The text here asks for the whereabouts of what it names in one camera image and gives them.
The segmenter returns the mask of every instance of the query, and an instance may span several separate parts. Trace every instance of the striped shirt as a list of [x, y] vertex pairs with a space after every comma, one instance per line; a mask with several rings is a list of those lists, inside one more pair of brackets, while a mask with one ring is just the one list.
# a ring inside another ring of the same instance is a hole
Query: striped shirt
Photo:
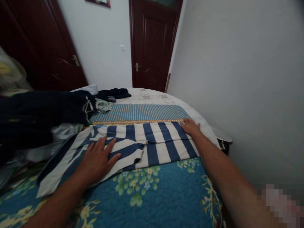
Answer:
[[198, 157], [191, 137], [178, 122], [90, 126], [68, 140], [43, 169], [37, 181], [40, 184], [37, 197], [53, 193], [67, 180], [78, 167], [88, 146], [101, 137], [107, 137], [106, 146], [117, 139], [109, 159], [117, 153], [122, 156], [98, 183], [118, 171]]

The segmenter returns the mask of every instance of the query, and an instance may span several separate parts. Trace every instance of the blue floral quilt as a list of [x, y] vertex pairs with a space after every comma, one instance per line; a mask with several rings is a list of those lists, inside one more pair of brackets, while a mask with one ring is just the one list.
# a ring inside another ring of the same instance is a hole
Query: blue floral quilt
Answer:
[[[20, 227], [49, 199], [37, 176], [0, 198], [0, 228]], [[221, 201], [200, 158], [123, 172], [87, 189], [67, 227], [220, 227]]]

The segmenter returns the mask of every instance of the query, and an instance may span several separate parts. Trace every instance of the dark red door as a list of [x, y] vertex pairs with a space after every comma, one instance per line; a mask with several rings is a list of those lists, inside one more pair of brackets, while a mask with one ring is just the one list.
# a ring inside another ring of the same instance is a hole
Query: dark red door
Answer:
[[135, 87], [165, 91], [181, 1], [134, 0]]
[[87, 85], [56, 0], [0, 0], [0, 21], [0, 46], [23, 65], [34, 89]]

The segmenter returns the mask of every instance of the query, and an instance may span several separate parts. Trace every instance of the door handle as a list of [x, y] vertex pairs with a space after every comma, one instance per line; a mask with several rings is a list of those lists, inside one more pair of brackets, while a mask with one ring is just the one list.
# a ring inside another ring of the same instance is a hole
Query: door handle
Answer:
[[78, 61], [78, 58], [77, 58], [77, 56], [76, 56], [76, 55], [73, 55], [72, 60], [74, 60], [74, 61], [75, 61], [76, 66], [80, 67], [80, 64], [79, 64], [79, 61]]
[[136, 72], [138, 72], [138, 68], [141, 67], [141, 66], [139, 66], [138, 63], [136, 63], [135, 67], [136, 67]]

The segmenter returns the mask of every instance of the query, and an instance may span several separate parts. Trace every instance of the hand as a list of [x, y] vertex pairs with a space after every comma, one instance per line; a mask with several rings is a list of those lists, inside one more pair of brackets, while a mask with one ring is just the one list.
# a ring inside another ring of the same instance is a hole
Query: hand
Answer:
[[190, 136], [202, 133], [200, 131], [200, 123], [196, 124], [193, 119], [184, 119], [184, 122], [180, 122], [180, 125], [182, 126], [184, 131]]
[[116, 139], [113, 139], [105, 149], [107, 137], [100, 138], [96, 143], [91, 143], [77, 167], [74, 178], [86, 186], [101, 180], [114, 166], [121, 154], [116, 154], [109, 161], [109, 154], [113, 149]]

